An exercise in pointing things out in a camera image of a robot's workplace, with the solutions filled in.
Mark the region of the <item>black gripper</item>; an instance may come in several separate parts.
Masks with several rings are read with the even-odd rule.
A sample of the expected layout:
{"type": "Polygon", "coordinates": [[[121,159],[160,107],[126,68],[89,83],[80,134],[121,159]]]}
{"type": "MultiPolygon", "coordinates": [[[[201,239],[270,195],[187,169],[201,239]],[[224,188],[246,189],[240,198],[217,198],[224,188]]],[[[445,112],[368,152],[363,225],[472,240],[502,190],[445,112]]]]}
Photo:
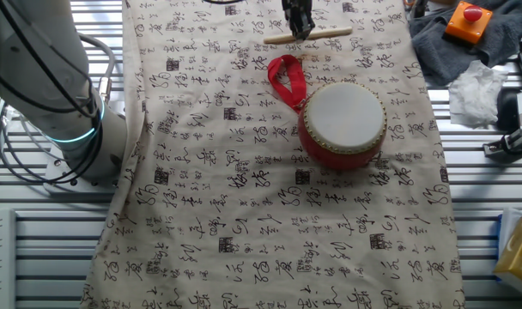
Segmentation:
{"type": "Polygon", "coordinates": [[[296,41],[307,39],[312,29],[316,27],[312,18],[312,0],[282,0],[282,9],[286,17],[292,15],[308,15],[299,18],[292,18],[289,26],[296,41]]]}

